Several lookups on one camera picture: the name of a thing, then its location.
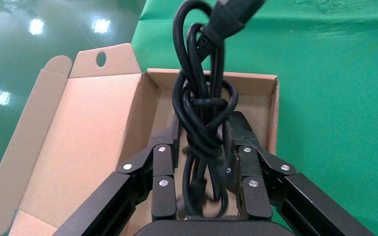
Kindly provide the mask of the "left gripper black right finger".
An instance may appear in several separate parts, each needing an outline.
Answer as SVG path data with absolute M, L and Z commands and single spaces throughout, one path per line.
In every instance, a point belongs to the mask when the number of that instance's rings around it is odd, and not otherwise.
M 257 236 L 369 236 L 371 231 L 288 162 L 265 150 L 239 111 L 223 125 L 241 230 Z

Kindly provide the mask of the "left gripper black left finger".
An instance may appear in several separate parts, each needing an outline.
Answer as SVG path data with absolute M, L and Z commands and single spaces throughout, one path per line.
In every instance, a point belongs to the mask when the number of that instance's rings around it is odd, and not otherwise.
M 151 217 L 177 218 L 174 171 L 179 157 L 180 126 L 151 134 L 147 146 L 120 165 L 56 230 L 56 236 L 118 236 L 136 206 L 152 196 Z

